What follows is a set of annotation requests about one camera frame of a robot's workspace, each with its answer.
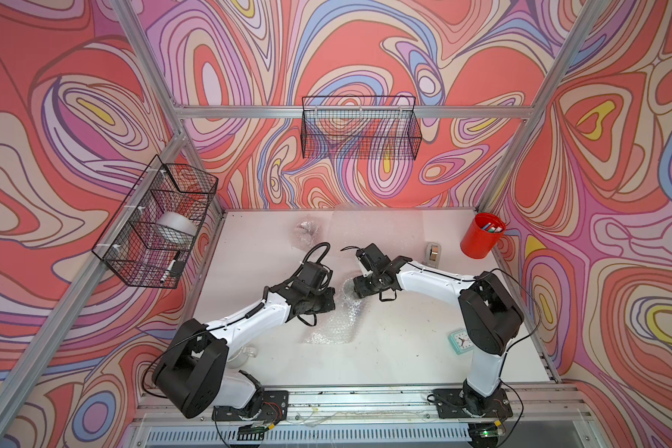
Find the bubble wrap sheet around mug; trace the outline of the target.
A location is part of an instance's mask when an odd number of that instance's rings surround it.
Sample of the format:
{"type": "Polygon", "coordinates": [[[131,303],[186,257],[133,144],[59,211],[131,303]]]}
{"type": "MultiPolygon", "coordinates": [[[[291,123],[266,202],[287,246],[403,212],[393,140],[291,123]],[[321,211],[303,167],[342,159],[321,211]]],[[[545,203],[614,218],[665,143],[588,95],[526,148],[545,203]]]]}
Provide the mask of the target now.
{"type": "Polygon", "coordinates": [[[300,220],[292,228],[291,246],[308,251],[321,242],[321,225],[316,220],[300,220]]]}

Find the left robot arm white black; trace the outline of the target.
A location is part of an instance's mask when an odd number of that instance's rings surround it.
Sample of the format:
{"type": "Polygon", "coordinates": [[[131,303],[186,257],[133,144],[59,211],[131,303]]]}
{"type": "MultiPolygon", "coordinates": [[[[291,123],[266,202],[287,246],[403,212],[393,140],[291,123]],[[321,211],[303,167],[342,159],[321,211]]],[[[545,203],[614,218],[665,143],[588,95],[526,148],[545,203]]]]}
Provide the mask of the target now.
{"type": "Polygon", "coordinates": [[[335,309],[334,287],[310,287],[300,280],[263,289],[252,306],[207,324],[193,318],[179,327],[158,360],[152,382],[190,419],[211,407],[229,408],[252,419],[264,406],[264,389],[250,373],[228,366],[252,340],[304,315],[335,309]]]}

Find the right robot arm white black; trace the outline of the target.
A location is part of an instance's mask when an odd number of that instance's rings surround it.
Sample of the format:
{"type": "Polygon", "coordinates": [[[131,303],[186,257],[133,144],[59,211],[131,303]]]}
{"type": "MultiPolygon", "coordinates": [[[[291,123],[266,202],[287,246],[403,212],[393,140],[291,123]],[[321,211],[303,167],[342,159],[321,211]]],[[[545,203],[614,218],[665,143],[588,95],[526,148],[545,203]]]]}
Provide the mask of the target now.
{"type": "Polygon", "coordinates": [[[360,299],[407,291],[455,305],[473,344],[472,364],[461,389],[465,414],[486,416],[501,391],[509,342],[520,332],[524,315],[500,279],[491,272],[461,276],[400,258],[384,268],[363,268],[353,278],[360,299]]]}

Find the flat bubble wrap sheet stack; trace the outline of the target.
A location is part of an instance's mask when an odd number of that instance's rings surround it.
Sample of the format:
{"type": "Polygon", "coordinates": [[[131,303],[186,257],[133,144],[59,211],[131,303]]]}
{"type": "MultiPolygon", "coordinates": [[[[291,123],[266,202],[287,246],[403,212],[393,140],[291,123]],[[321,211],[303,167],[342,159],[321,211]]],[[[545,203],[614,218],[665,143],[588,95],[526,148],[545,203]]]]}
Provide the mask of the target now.
{"type": "Polygon", "coordinates": [[[425,255],[423,214],[416,210],[337,210],[332,214],[326,240],[338,255],[346,246],[376,244],[391,259],[406,256],[421,261],[425,255]]]}

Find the small green alarm clock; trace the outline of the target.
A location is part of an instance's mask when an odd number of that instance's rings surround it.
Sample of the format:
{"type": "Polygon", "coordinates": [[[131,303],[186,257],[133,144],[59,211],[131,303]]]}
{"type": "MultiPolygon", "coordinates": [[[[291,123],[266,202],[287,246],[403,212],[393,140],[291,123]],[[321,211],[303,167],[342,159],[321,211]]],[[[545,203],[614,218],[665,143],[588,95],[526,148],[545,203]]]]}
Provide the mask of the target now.
{"type": "Polygon", "coordinates": [[[474,343],[470,339],[466,329],[458,329],[448,335],[448,342],[459,356],[465,355],[474,349],[474,343]]]}

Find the red pen holder cup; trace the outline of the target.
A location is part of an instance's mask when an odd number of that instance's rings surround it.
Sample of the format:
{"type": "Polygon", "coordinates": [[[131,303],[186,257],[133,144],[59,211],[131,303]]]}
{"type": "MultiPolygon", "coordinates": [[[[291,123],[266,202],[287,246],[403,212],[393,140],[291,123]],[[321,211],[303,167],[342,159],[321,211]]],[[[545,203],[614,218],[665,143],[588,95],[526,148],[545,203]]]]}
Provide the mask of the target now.
{"type": "Polygon", "coordinates": [[[506,223],[490,213],[477,213],[460,242],[464,255],[484,259],[507,229],[506,223]]]}

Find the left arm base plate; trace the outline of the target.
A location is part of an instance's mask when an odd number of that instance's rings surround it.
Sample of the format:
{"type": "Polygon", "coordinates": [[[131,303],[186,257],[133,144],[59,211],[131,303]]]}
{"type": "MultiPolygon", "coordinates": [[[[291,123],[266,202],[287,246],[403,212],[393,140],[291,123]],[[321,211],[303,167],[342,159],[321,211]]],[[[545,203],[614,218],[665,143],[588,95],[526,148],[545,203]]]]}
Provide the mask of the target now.
{"type": "Polygon", "coordinates": [[[217,422],[279,423],[287,418],[289,392],[285,389],[258,391],[254,398],[242,408],[215,406],[212,417],[217,422]]]}

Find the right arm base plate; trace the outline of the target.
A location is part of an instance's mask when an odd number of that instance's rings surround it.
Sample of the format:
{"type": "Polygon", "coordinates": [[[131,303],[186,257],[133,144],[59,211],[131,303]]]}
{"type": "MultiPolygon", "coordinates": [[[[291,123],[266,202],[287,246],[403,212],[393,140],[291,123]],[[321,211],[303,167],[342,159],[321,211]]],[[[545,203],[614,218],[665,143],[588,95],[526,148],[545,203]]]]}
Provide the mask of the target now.
{"type": "Polygon", "coordinates": [[[483,397],[471,388],[437,388],[427,395],[440,419],[507,420],[513,409],[506,392],[499,386],[491,396],[483,397]]]}

